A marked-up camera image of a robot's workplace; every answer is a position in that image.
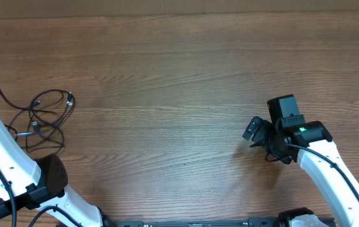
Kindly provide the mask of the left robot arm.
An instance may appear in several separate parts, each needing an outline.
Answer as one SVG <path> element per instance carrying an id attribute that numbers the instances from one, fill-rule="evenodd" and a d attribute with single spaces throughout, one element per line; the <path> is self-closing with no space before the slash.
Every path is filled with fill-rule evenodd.
<path id="1" fill-rule="evenodd" d="M 33 160 L 16 142 L 17 133 L 0 119 L 0 219 L 23 207 L 49 213 L 65 226 L 111 226 L 100 208 L 87 203 L 68 184 L 66 169 L 56 154 Z"/>

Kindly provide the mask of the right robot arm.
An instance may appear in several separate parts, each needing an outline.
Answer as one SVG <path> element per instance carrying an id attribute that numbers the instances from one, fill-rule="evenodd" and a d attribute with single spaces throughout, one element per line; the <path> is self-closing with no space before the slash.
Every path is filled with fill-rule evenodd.
<path id="1" fill-rule="evenodd" d="M 298 163 L 324 197 L 340 226 L 359 226 L 359 183 L 345 165 L 330 132 L 306 122 L 293 95 L 267 102 L 270 120 L 255 116 L 243 133 L 265 149 L 267 162 Z"/>

